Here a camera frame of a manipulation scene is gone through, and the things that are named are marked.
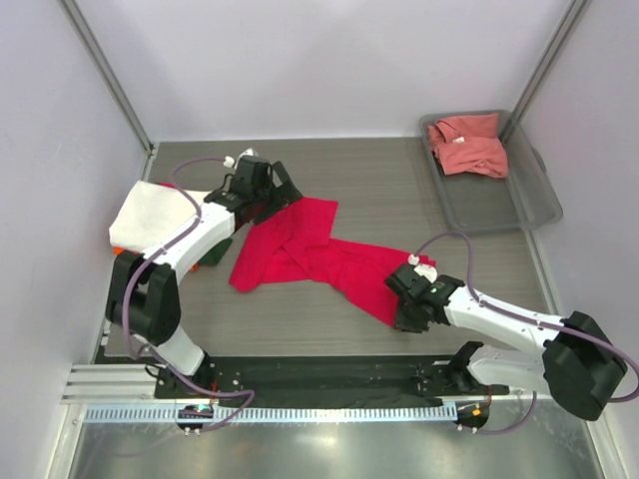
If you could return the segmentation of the red t-shirt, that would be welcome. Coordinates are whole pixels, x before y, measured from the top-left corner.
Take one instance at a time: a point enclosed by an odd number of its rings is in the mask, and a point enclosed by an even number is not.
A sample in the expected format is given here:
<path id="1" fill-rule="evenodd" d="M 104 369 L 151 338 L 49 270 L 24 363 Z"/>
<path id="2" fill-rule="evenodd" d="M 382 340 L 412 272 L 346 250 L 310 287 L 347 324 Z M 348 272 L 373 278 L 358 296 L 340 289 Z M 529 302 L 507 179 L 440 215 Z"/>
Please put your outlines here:
<path id="1" fill-rule="evenodd" d="M 327 283 L 391 326 L 398 299 L 384 281 L 408 260 L 403 250 L 331 236 L 338 202 L 304 198 L 251 227 L 229 284 L 249 292 L 265 283 Z"/>

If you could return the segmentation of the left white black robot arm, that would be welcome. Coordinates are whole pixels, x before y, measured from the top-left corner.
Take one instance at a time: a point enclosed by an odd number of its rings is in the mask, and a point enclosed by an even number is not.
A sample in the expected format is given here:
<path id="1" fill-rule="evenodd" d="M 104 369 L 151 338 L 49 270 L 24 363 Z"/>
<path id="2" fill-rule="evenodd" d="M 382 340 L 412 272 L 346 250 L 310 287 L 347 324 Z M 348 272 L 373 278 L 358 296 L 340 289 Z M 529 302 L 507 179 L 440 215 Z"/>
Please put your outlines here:
<path id="1" fill-rule="evenodd" d="M 280 162 L 248 149 L 220 160 L 228 173 L 212 192 L 138 181 L 109 228 L 115 257 L 106 318 L 128 344 L 142 342 L 172 368 L 190 397 L 213 384 L 210 357 L 181 327 L 179 284 L 210 250 L 244 225 L 258 225 L 302 198 Z"/>

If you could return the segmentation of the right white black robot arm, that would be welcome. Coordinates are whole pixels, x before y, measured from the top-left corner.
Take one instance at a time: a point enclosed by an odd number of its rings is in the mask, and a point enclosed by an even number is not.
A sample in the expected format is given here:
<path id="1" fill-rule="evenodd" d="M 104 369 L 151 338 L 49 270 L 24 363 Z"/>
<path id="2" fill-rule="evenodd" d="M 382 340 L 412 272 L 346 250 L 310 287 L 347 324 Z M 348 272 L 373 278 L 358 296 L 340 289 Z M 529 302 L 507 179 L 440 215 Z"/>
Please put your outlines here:
<path id="1" fill-rule="evenodd" d="M 422 264 L 400 265 L 385 284 L 398 299 L 395 328 L 424 332 L 442 324 L 505 344 L 500 350 L 468 342 L 457 351 L 449 378 L 461 394 L 493 385 L 526 389 L 596 421 L 628 371 L 628 359 L 582 312 L 563 317 L 521 308 Z"/>

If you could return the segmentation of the folded dark green t-shirt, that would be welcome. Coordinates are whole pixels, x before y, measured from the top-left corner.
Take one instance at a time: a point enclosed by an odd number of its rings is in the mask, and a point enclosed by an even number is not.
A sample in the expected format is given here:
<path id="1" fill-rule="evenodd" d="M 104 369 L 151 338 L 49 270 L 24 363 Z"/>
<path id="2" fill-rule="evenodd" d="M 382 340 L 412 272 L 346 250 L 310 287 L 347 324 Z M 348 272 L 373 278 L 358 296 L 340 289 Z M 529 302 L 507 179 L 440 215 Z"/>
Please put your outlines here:
<path id="1" fill-rule="evenodd" d="M 232 238 L 223 239 L 207 251 L 198 261 L 202 266 L 217 266 L 233 244 Z"/>

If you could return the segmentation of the grey plastic tray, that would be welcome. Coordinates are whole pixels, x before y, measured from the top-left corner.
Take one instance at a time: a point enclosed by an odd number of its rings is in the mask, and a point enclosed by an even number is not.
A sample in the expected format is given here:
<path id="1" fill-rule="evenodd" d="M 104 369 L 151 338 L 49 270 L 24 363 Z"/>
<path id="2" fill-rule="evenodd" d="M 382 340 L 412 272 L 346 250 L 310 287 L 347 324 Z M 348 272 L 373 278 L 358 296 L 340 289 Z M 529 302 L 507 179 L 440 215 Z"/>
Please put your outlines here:
<path id="1" fill-rule="evenodd" d="M 497 132 L 504 136 L 509 166 L 504 179 L 475 173 L 447 176 L 430 148 L 426 129 L 445 116 L 431 114 L 419 120 L 425 161 L 448 225 L 468 234 L 488 234 L 536 230 L 560 221 L 563 208 L 542 157 L 520 124 L 511 120 L 510 111 L 497 114 Z"/>

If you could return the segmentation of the salmon pink t-shirt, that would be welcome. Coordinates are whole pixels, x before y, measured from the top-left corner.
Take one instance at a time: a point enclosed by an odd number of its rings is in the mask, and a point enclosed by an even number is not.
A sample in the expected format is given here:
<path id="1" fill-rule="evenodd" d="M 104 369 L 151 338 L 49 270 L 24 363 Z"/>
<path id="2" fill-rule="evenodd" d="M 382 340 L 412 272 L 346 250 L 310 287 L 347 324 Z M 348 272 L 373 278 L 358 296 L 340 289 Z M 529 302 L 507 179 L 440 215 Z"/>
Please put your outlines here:
<path id="1" fill-rule="evenodd" d="M 431 152 L 446 176 L 505 179 L 507 154 L 499 140 L 499 114 L 449 116 L 425 127 Z"/>

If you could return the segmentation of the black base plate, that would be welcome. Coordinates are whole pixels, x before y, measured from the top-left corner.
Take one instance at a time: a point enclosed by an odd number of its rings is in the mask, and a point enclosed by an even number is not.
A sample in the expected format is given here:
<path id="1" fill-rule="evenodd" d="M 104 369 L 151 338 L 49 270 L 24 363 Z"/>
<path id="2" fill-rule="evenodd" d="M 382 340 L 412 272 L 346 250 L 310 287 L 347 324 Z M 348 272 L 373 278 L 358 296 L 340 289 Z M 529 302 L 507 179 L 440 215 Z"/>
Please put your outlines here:
<path id="1" fill-rule="evenodd" d="M 443 397 L 509 393 L 479 384 L 451 355 L 219 356 L 212 367 L 215 390 L 251 389 L 256 408 L 430 407 Z"/>

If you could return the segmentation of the left aluminium corner post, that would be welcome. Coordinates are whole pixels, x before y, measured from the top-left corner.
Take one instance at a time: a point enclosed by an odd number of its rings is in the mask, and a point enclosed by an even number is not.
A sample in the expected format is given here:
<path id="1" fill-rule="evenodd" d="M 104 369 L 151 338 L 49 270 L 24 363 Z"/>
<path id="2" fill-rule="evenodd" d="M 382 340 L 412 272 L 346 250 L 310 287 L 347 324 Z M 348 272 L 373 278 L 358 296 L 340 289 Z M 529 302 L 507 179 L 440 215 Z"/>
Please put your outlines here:
<path id="1" fill-rule="evenodd" d="M 134 136 L 146 154 L 151 155 L 154 151 L 154 142 L 150 139 L 143 127 L 133 105 L 125 93 L 124 88 L 122 87 L 78 2 L 74 0 L 59 0 L 58 4 L 81 40 L 81 43 L 86 49 L 91 61 L 95 65 L 100 77 L 109 90 L 112 99 L 124 116 Z"/>

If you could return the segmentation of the aluminium corner post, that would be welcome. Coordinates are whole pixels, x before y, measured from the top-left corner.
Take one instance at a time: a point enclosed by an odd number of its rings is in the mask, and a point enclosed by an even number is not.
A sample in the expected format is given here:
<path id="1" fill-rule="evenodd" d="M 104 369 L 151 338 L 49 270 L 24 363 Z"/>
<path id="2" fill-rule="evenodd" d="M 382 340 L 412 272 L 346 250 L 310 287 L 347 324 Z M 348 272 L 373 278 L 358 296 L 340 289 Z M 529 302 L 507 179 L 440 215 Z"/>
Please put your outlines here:
<path id="1" fill-rule="evenodd" d="M 154 151 L 154 142 L 150 139 L 143 127 L 133 105 L 125 93 L 124 88 L 122 87 L 78 2 L 74 0 L 59 0 L 58 4 L 81 40 L 81 43 L 86 49 L 91 61 L 95 65 L 100 77 L 109 90 L 112 99 L 124 116 L 134 136 L 146 154 L 151 155 Z"/>
<path id="2" fill-rule="evenodd" d="M 566 11 L 551 35 L 548 44 L 519 96 L 508 121 L 501 130 L 500 140 L 502 143 L 506 143 L 509 140 L 515 127 L 521 123 L 532 106 L 533 101 L 560 58 L 561 53 L 577 29 L 590 4 L 590 0 L 572 0 L 569 2 Z"/>

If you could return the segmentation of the right aluminium corner post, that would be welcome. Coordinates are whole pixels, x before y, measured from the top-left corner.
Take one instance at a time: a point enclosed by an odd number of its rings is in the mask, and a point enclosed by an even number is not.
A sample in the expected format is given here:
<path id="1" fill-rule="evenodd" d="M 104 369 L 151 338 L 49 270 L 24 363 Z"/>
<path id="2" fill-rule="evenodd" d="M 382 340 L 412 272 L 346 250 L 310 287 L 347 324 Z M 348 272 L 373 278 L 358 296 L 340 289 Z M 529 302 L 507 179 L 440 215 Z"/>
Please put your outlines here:
<path id="1" fill-rule="evenodd" d="M 590 0 L 572 0 L 569 2 L 566 11 L 551 35 L 548 44 L 519 96 L 508 121 L 501 130 L 500 140 L 502 143 L 506 143 L 509 140 L 515 127 L 521 123 L 532 106 L 533 101 L 560 58 L 561 53 L 577 29 L 590 4 Z"/>

